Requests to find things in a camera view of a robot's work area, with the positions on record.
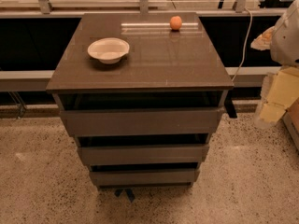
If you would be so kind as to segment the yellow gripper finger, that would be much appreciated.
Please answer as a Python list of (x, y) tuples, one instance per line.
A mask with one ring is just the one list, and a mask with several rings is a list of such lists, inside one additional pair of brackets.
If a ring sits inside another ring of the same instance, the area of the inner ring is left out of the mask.
[(263, 79), (261, 101), (255, 111), (254, 124), (267, 129), (277, 124), (287, 109), (299, 98), (299, 69), (282, 67)]
[(270, 43), (272, 41), (272, 34), (274, 27), (266, 29), (263, 33), (258, 35), (250, 44), (252, 49), (267, 50), (270, 49)]

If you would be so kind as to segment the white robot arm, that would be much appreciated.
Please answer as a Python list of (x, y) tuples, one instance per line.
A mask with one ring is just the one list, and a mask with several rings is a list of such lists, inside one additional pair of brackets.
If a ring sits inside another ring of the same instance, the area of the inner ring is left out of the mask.
[(278, 72), (263, 79), (261, 101), (255, 111), (255, 125), (267, 129), (276, 125), (299, 98), (299, 0), (294, 0), (276, 24), (250, 46), (269, 49), (271, 59), (281, 65)]

